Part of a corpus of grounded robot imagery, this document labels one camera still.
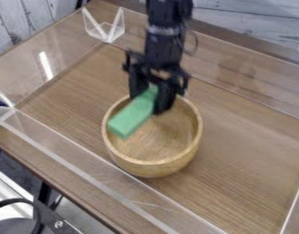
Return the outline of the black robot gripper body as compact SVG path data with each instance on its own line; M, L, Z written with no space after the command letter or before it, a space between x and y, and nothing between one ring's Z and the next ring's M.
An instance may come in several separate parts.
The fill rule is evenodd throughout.
M145 33L144 52L128 50L122 70L128 73L133 65L141 69L146 81L157 86L160 80L178 78L188 88L189 75L180 66L184 51L185 26L149 26Z

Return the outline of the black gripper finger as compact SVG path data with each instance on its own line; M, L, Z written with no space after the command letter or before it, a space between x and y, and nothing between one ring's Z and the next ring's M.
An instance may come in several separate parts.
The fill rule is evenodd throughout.
M177 95L184 94L184 86L180 84L178 78L160 80L157 83L157 95L153 102L153 114L162 114L172 108Z
M128 74L129 98L133 99L146 90L149 87L149 82L146 81L145 75L137 65L133 65L129 68Z

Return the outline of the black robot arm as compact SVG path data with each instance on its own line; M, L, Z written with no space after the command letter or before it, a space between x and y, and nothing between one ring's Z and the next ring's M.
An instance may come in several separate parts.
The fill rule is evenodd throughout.
M157 88L152 113L166 112L176 96L188 89L189 74L180 66L186 33L185 21L192 17L192 0L145 0L148 27L144 52L125 51L121 65L128 73L129 98L144 93L149 84Z

